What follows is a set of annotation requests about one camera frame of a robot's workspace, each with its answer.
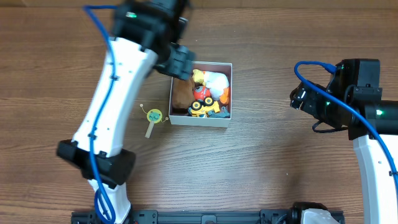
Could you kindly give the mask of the brown plush toy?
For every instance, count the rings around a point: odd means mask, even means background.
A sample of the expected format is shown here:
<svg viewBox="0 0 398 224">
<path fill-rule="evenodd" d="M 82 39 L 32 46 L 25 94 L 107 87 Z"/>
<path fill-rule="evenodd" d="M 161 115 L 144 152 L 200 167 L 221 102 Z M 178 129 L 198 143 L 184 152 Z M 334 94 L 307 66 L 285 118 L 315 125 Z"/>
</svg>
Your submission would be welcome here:
<svg viewBox="0 0 398 224">
<path fill-rule="evenodd" d="M 193 78 L 189 78 L 188 80 L 173 78 L 172 107 L 178 110 L 188 109 L 195 101 L 193 95 L 194 89 L 195 83 Z"/>
</svg>

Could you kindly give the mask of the red ball toy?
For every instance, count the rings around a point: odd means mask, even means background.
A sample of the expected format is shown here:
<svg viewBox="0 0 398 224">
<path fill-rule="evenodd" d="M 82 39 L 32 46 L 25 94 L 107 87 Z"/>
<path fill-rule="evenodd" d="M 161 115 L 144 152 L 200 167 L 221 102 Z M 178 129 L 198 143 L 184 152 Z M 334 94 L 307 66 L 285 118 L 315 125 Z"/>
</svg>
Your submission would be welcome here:
<svg viewBox="0 0 398 224">
<path fill-rule="evenodd" d="M 211 97 L 210 90 L 205 86 L 197 86 L 193 95 L 196 101 L 204 101 L 206 98 Z"/>
</svg>

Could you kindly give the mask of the white plush duck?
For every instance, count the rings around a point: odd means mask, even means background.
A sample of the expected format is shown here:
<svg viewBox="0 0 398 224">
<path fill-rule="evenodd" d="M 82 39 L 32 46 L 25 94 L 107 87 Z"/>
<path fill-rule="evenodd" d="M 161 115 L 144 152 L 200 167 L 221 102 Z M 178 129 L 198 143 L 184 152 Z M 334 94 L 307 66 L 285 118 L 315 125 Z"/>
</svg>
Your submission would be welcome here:
<svg viewBox="0 0 398 224">
<path fill-rule="evenodd" d="M 229 103 L 229 80 L 224 73 L 193 70 L 193 81 L 209 89 L 211 97 L 223 105 Z"/>
</svg>

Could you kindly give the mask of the yellow toy crane truck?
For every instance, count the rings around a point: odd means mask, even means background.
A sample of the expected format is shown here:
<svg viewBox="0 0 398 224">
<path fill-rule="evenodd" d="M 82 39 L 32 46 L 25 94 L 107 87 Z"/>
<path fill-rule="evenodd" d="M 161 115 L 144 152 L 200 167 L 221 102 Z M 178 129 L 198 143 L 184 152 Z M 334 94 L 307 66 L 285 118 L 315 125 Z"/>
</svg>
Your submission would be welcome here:
<svg viewBox="0 0 398 224">
<path fill-rule="evenodd" d="M 225 106 L 220 106 L 212 97 L 197 100 L 188 108 L 190 116 L 199 118 L 230 118 L 231 114 Z"/>
</svg>

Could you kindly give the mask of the yellow cat rattle drum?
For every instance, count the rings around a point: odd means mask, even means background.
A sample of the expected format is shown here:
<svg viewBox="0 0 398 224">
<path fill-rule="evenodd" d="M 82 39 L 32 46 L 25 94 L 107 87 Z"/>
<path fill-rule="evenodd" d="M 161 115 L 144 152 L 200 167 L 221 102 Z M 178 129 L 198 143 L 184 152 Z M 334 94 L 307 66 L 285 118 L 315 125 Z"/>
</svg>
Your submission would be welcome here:
<svg viewBox="0 0 398 224">
<path fill-rule="evenodd" d="M 150 136 L 152 134 L 152 130 L 154 128 L 154 125 L 168 121 L 169 117 L 168 116 L 164 117 L 161 110 L 159 110 L 159 109 L 154 108 L 149 111 L 146 111 L 144 109 L 143 104 L 140 104 L 140 107 L 141 107 L 142 111 L 146 114 L 146 118 L 149 121 L 149 126 L 147 128 L 145 137 L 150 138 Z"/>
</svg>

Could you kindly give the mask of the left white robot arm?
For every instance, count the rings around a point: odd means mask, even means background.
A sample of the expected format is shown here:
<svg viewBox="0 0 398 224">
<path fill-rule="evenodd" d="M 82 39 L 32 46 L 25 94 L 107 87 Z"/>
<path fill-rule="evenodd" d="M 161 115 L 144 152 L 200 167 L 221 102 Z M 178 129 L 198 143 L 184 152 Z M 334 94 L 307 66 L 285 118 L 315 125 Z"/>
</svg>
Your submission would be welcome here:
<svg viewBox="0 0 398 224">
<path fill-rule="evenodd" d="M 136 156 L 123 148 L 129 115 L 144 80 L 153 72 L 186 80 L 195 54 L 179 40 L 187 25 L 188 0 L 124 1 L 113 7 L 111 30 L 84 11 L 106 45 L 103 70 L 90 107 L 71 139 L 60 141 L 57 155 L 81 171 L 92 186 L 94 210 L 75 212 L 72 223 L 124 223 L 131 212 L 126 182 Z"/>
</svg>

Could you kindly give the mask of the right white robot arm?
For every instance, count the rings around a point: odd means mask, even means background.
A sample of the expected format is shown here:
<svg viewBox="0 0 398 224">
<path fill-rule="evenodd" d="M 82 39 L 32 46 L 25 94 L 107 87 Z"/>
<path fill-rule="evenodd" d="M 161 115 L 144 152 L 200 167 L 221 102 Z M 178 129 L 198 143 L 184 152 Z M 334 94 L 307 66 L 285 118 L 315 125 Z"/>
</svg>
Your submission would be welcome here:
<svg viewBox="0 0 398 224">
<path fill-rule="evenodd" d="M 365 223 L 397 223 L 397 102 L 383 101 L 377 85 L 333 84 L 325 91 L 363 116 L 377 131 L 381 147 L 352 113 L 301 83 L 290 94 L 290 105 L 333 129 L 347 129 L 358 159 Z"/>
</svg>

